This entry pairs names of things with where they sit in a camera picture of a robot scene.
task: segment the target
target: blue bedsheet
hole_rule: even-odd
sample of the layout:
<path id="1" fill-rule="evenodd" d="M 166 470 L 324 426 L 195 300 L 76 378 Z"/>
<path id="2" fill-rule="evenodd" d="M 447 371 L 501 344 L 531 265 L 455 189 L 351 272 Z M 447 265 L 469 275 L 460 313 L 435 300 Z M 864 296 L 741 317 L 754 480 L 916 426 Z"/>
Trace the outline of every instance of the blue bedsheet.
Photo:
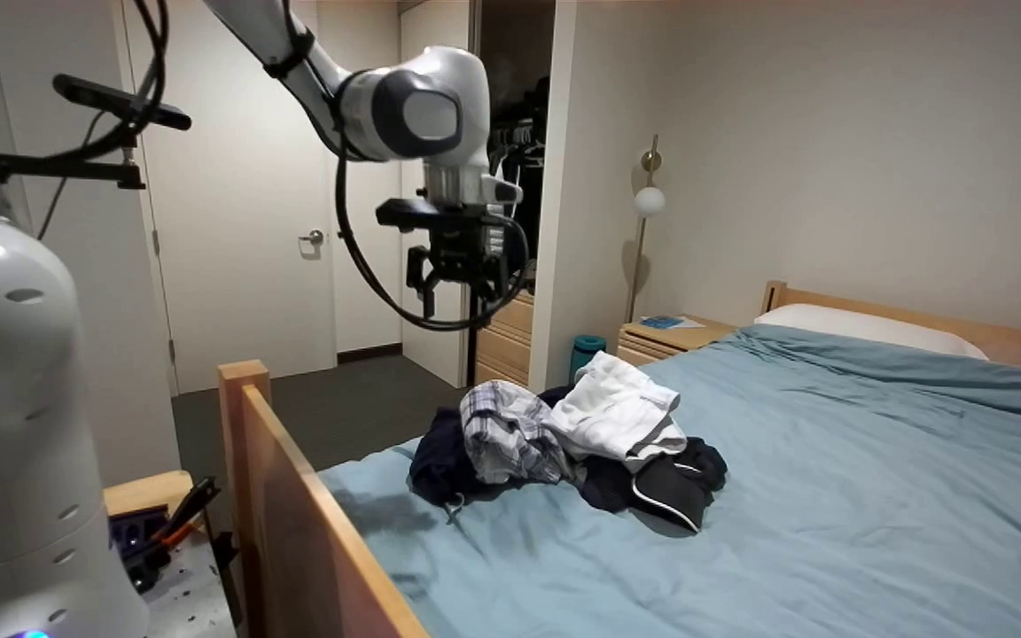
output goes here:
<path id="1" fill-rule="evenodd" d="M 435 638 L 1021 636 L 1021 371 L 752 325 L 649 377 L 732 468 L 699 536 L 572 485 L 452 516 L 415 443 L 326 481 Z"/>

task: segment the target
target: wooden bed frame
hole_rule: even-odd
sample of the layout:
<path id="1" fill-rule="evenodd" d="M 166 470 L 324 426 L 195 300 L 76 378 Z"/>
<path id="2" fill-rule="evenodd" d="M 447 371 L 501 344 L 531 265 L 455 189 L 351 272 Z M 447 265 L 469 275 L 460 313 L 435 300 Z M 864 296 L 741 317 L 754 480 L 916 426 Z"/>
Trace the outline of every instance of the wooden bed frame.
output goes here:
<path id="1" fill-rule="evenodd" d="M 764 308 L 831 306 L 961 333 L 990 358 L 1021 364 L 1021 331 L 903 313 L 788 285 Z M 427 627 L 346 520 L 319 470 L 270 407 L 259 361 L 219 368 L 219 419 L 235 533 L 242 548 L 242 627 L 249 638 L 418 638 Z"/>

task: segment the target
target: floor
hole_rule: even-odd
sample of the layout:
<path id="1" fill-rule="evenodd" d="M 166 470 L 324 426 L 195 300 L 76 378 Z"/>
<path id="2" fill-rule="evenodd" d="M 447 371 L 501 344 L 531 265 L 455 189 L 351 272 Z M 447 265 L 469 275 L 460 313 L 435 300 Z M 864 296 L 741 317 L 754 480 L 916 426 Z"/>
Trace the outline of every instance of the floor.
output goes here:
<path id="1" fill-rule="evenodd" d="M 273 378 L 273 407 L 316 468 L 423 436 L 435 407 L 455 407 L 460 394 L 401 354 Z M 180 394 L 174 419 L 186 470 L 226 485 L 216 399 L 214 391 Z"/>

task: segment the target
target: pillow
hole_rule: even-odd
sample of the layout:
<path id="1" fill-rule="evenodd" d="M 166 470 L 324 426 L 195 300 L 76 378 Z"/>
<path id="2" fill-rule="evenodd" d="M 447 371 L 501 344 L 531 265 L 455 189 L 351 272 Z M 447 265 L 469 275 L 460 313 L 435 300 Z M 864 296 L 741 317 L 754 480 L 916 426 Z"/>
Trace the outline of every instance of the pillow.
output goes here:
<path id="1" fill-rule="evenodd" d="M 845 313 L 845 308 L 782 306 L 782 308 L 758 317 L 754 324 L 990 361 L 973 339 L 963 339 L 958 333 L 930 331 L 930 325 L 916 325 L 916 324 L 898 324 L 898 319 L 884 319 L 884 317 Z"/>

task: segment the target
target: lamp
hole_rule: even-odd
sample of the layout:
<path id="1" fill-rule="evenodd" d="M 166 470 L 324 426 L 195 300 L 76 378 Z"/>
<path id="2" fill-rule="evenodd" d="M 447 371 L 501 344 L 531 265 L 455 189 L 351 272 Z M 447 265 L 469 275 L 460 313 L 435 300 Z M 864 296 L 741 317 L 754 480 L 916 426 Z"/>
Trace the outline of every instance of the lamp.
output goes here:
<path id="1" fill-rule="evenodd" d="M 663 191 L 652 179 L 652 175 L 658 171 L 658 150 L 657 144 L 658 144 L 658 133 L 652 133 L 652 150 L 645 150 L 645 155 L 641 155 L 645 184 L 635 195 L 635 204 L 637 204 L 637 250 L 635 250 L 635 262 L 632 262 L 626 319 L 635 319 L 635 313 L 637 313 L 641 265 L 645 265 L 645 223 L 649 223 L 649 215 L 667 208 L 667 197 L 663 197 Z"/>

